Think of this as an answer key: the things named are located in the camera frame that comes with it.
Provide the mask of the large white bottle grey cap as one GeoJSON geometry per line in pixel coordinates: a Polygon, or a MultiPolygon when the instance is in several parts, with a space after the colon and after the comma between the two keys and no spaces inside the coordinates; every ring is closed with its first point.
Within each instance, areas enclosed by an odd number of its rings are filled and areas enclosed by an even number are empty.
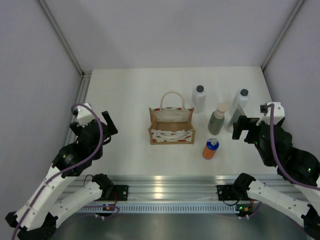
{"type": "Polygon", "coordinates": [[[249,91],[246,88],[238,89],[238,91],[236,92],[233,98],[233,101],[230,107],[230,113],[232,114],[236,110],[238,105],[244,110],[248,101],[249,101],[249,91]]]}

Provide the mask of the grey pump bottle beige top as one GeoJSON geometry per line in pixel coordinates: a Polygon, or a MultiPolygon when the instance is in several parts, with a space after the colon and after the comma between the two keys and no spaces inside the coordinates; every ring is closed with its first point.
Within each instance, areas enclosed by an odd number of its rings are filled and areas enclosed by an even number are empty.
{"type": "Polygon", "coordinates": [[[212,113],[208,122],[208,130],[212,135],[216,136],[220,133],[225,122],[225,112],[227,110],[228,104],[226,102],[219,103],[216,106],[216,110],[212,113]]]}

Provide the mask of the orange bottle blue cap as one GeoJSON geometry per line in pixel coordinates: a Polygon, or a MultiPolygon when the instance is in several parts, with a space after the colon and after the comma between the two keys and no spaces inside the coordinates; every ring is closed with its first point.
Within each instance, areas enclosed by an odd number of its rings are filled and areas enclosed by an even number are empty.
{"type": "Polygon", "coordinates": [[[217,138],[210,138],[207,140],[205,147],[202,151],[202,156],[206,160],[210,160],[214,157],[216,151],[218,150],[220,143],[217,138]]]}

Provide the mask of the patterned canvas bag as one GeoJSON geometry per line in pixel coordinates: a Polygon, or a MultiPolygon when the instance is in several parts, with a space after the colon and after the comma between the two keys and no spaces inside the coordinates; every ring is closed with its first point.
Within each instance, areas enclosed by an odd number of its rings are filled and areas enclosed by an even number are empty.
{"type": "Polygon", "coordinates": [[[185,107],[185,99],[177,91],[166,92],[158,108],[149,108],[150,126],[148,128],[151,145],[193,144],[196,130],[192,125],[193,108],[185,107]],[[179,107],[164,107],[164,98],[175,94],[181,99],[179,107]]]}

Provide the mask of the small white bottle grey cap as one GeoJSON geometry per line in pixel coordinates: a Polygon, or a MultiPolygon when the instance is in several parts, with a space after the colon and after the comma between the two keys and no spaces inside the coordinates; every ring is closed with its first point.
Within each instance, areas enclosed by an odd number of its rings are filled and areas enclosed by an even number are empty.
{"type": "Polygon", "coordinates": [[[203,85],[197,85],[192,90],[191,103],[194,108],[194,113],[198,114],[204,110],[206,104],[206,97],[207,93],[203,85]]]}

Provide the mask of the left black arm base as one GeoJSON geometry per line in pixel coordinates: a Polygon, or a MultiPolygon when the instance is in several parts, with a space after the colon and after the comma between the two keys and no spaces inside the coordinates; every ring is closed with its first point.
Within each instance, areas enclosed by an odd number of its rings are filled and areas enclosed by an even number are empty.
{"type": "Polygon", "coordinates": [[[114,185],[108,200],[113,202],[126,202],[128,200],[128,195],[128,185],[114,185]]]}

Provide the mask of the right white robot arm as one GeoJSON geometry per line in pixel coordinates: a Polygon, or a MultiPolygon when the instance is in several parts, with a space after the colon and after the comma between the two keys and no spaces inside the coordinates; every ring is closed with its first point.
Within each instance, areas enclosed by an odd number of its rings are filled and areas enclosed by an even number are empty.
{"type": "Polygon", "coordinates": [[[282,123],[259,123],[257,118],[240,116],[233,124],[232,138],[238,140],[242,131],[244,142],[253,144],[262,162],[275,167],[277,174],[304,194],[300,201],[268,187],[255,177],[241,173],[232,185],[233,194],[243,200],[258,200],[295,221],[312,239],[320,238],[320,162],[311,153],[295,148],[292,135],[282,123]]]}

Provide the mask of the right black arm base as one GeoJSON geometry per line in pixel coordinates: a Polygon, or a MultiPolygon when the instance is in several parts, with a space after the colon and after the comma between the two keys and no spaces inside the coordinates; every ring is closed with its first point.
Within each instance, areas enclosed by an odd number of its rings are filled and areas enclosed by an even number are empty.
{"type": "Polygon", "coordinates": [[[249,201],[247,196],[239,197],[233,190],[232,184],[222,184],[216,186],[219,201],[249,201]]]}

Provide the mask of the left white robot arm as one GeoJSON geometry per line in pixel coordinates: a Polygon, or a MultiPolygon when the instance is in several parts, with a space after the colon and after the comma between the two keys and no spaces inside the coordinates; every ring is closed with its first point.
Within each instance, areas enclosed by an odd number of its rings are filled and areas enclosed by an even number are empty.
{"type": "Polygon", "coordinates": [[[48,240],[78,210],[93,201],[107,200],[112,196],[113,182],[106,174],[100,173],[80,190],[59,199],[93,161],[103,156],[103,146],[118,133],[109,113],[104,111],[102,116],[105,122],[98,122],[92,114],[89,120],[83,121],[78,114],[77,121],[70,124],[77,140],[60,149],[44,180],[27,203],[5,217],[9,226],[14,228],[12,239],[48,240]]]}

